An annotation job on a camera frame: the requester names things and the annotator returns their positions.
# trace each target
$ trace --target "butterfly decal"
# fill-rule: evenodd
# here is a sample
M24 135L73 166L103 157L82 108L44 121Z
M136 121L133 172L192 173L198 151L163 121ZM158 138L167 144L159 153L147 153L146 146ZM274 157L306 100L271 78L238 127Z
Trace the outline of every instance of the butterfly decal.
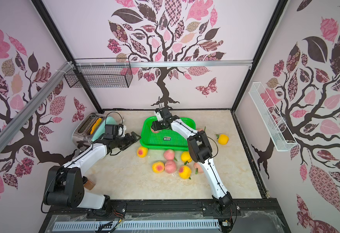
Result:
M210 82L208 86L197 86L196 89L199 91L202 91L202 94L205 95L207 97L208 94L210 94L211 92L217 92L217 86L215 86L216 84L216 77L213 78Z
M74 114L72 118L72 122L76 122L77 120L83 120L85 118L82 112L85 111L85 106L81 104L75 97L74 97L74 105L76 106L77 112Z

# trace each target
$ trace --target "black wire basket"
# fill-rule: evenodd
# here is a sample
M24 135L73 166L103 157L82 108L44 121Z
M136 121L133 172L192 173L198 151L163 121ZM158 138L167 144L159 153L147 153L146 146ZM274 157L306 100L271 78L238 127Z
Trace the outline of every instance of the black wire basket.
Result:
M129 62L80 63L66 72L64 77L69 87L83 87L79 78L84 78L89 87L128 88L132 81L132 72Z

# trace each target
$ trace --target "white wire basket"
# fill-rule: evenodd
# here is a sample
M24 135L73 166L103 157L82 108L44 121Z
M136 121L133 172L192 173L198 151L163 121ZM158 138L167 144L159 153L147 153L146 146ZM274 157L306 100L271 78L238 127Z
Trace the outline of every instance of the white wire basket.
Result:
M265 93L269 97L266 101L263 101L263 99L261 98L261 94L263 93ZM249 91L249 95L253 100L260 116L263 119L263 122L267 128L270 137L272 138L276 150L289 151L291 148L296 146L298 143L295 137L288 128L288 125L286 124L284 118L282 117L279 109L272 101L271 96L268 94L263 84L261 82L253 82ZM267 105L270 106L270 108L275 108L276 114L279 115L279 117L276 120L273 118ZM291 138L290 139L285 138L280 129L288 129L288 131L291 134Z

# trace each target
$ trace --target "black frame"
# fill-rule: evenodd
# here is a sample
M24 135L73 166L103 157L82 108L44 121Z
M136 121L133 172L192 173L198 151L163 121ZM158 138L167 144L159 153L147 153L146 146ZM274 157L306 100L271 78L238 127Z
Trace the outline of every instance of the black frame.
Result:
M73 58L71 52L69 51L65 41L61 37L58 29L55 26L55 23L51 19L49 13L47 12L42 0L31 0L34 7L38 11L39 15L41 16L42 20L44 21L45 25L47 26L48 30L50 31L51 35L55 39L57 45L59 46L60 50L64 54L66 60L71 61L74 65L76 65L75 59ZM278 3L276 5L276 8L272 14L272 17L269 21L269 24L265 30L265 33L262 37L262 40L259 44L259 47L254 55L253 64L250 68L250 70L247 72L244 81L241 85L241 88L237 94L236 100L232 106L231 109L174 109L174 110L230 110L233 120L235 122L237 131L240 135L240 139L242 142L242 145L245 149L248 161L251 166L251 170L253 172L253 175L255 176L256 183L258 186L258 189L260 191L262 199L234 199L235 203L240 207L240 210L237 211L237 215L241 215L241 211L250 211L250 210L275 210L278 217L284 224L284 231L286 233L290 233L290 229L288 227L288 224L284 218L284 215L281 211L281 208L279 206L279 203L277 202L276 198L270 198L267 195L267 190L264 186L263 180L260 176L260 173L257 169L256 163L254 162L254 158L251 154L251 151L249 149L249 146L247 144L247 141L245 139L245 136L242 132L242 129L240 127L240 124L238 123L238 119L236 116L235 111L237 110L237 107L250 83L250 80L253 76L254 71L257 68L257 65L263 55L264 50L266 49L266 46L270 40L270 37L276 27L276 25L279 22L279 19L284 11L284 8L287 4L288 0L278 0ZM79 73L77 70L75 71L75 74L79 77L79 81L82 83L82 86L84 87L87 95L89 96L91 102L95 106L98 113L104 113L104 111L110 111L110 110L153 110L153 109L102 109L100 104L98 103L95 95L93 94L90 87L87 85L87 82L84 78L84 76ZM153 212L195 212L195 211L202 211L205 216L214 216L218 217L219 219L229 219L230 218L230 212L228 212L226 215L214 215L209 211L208 209L203 210L203 207L206 207L213 203L214 201L212 199L190 199L190 200L113 200L113 204L117 206L124 206L126 209L125 213L130 213L131 215L135 214L142 214L142 213L153 213ZM51 216L53 214L85 214L88 213L89 217L93 217L93 214L91 212L91 209L83 209L83 208L64 208L60 210L56 210L57 207L52 206L50 208L53 213L48 213L43 225L40 229L40 233L44 232L49 220L51 219Z

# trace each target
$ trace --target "green plastic basket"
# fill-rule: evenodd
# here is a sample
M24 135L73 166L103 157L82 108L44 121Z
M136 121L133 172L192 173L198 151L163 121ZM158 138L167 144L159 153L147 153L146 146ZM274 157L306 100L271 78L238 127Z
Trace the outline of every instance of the green plastic basket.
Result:
M140 139L140 144L151 150L168 150L172 149L174 151L188 151L187 140L182 137L179 133L164 129L160 133L153 133L151 131L152 122L156 121L155 116L149 117L144 121L142 138ZM195 129L196 124L194 120L190 118L181 118L181 120L189 127Z

